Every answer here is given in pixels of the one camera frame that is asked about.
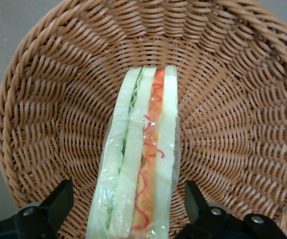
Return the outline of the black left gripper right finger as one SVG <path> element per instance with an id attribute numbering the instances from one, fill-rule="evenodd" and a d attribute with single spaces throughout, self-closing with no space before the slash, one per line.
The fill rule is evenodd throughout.
<path id="1" fill-rule="evenodd" d="M 247 214 L 242 220 L 223 209 L 209 205 L 196 182 L 185 182 L 184 205 L 189 223 L 184 239 L 286 239 L 287 236 L 269 217 Z"/>

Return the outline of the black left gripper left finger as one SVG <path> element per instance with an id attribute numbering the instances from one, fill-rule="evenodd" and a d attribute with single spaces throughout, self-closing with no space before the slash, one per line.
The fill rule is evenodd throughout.
<path id="1" fill-rule="evenodd" d="M 72 180 L 63 180 L 38 206 L 0 220 L 0 239 L 56 239 L 73 205 Z"/>

